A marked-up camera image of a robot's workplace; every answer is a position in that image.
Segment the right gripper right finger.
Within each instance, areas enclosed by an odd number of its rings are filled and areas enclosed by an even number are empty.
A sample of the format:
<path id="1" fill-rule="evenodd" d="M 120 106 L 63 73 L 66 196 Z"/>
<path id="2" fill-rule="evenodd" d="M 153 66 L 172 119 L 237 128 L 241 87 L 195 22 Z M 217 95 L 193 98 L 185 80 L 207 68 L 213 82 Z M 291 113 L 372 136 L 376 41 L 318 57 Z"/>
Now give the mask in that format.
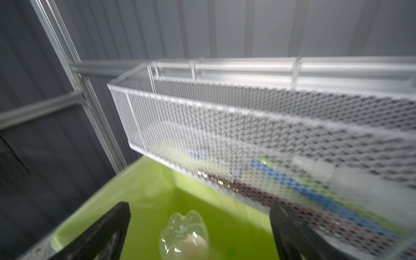
<path id="1" fill-rule="evenodd" d="M 282 203 L 270 208 L 270 224 L 281 260 L 353 260 L 317 234 Z"/>

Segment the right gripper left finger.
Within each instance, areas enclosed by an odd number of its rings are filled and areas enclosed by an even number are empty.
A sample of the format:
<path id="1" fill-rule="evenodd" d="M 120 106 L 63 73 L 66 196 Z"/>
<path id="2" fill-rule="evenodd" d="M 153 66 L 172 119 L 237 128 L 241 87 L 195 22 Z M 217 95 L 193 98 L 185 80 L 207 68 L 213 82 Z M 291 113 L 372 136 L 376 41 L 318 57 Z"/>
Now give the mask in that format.
<path id="1" fill-rule="evenodd" d="M 130 219 L 130 205 L 121 201 L 51 259 L 118 260 Z"/>

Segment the clear bottle orange label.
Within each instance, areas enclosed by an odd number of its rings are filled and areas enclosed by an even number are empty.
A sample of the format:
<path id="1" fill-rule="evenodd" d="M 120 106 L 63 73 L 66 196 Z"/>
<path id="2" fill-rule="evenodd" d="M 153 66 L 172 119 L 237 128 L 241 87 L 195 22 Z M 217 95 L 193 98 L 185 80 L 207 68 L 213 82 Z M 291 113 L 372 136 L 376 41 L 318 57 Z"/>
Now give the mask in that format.
<path id="1" fill-rule="evenodd" d="M 163 260 L 207 260 L 210 237 L 199 212 L 186 215 L 175 212 L 159 236 L 159 253 Z"/>

